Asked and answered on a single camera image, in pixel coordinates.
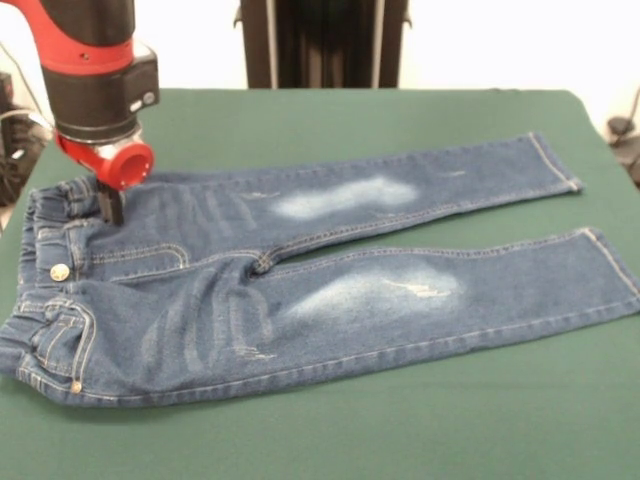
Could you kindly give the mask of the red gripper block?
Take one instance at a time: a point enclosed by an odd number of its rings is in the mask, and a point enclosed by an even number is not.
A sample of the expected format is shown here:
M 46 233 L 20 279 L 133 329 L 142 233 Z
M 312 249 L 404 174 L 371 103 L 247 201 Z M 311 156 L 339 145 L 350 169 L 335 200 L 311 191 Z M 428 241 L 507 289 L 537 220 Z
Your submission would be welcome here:
M 60 133 L 55 139 L 63 153 L 98 179 L 97 194 L 103 219 L 122 224 L 124 216 L 119 191 L 136 186 L 149 176 L 154 166 L 151 147 L 138 135 L 101 146 L 79 143 Z

